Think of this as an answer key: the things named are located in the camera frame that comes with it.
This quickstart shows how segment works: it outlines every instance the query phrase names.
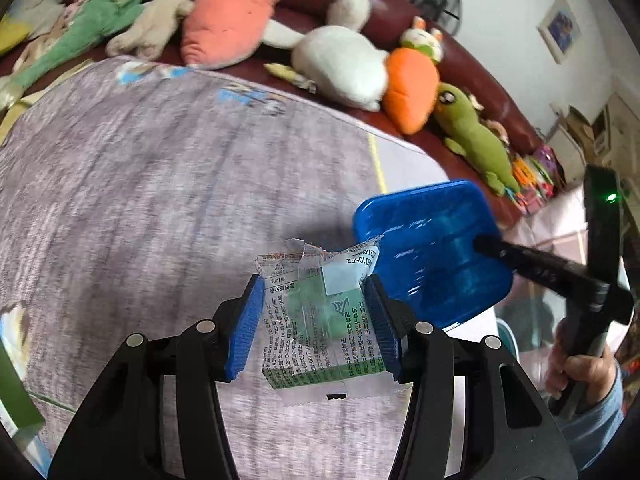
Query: pink stuffed toy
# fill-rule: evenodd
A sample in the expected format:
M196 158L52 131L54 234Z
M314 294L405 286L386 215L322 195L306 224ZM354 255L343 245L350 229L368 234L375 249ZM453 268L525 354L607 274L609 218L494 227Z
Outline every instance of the pink stuffed toy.
M244 61L260 46L279 0L196 0L184 20L182 58L215 70Z

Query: green package label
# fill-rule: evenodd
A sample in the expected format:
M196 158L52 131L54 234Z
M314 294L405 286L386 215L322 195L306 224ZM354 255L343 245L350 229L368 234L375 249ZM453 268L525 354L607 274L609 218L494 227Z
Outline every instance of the green package label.
M361 290L328 296L320 269L305 269L301 279L299 261L261 267L269 337L263 373L270 385L291 388L383 372ZM271 276L269 269L275 269Z

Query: white stuffed duck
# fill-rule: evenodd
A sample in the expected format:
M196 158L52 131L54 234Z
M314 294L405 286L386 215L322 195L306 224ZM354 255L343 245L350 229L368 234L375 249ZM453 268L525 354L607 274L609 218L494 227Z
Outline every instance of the white stuffed duck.
M379 111L388 85L385 59L360 30L369 20L369 0L334 0L328 25L303 35L270 20L263 42L290 48L292 67L268 64L274 76L319 93L341 104Z

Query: yellow pillow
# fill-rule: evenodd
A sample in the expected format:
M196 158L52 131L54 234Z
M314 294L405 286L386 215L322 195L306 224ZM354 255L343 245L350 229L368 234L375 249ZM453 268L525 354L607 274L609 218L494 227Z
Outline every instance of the yellow pillow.
M26 23L16 22L7 14L0 20L0 56L21 44L31 33L31 27Z

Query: human hand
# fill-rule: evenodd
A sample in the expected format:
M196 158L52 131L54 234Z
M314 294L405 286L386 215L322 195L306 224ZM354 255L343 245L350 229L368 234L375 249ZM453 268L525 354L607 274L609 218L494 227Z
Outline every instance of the human hand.
M551 396L558 399L569 383L569 379L588 384L586 400L589 406L594 406L604 399L611 391L616 381L616 362L605 345L602 357L577 355L567 357L562 348L564 320L556 330L556 341L549 356L549 366L545 377L545 388Z

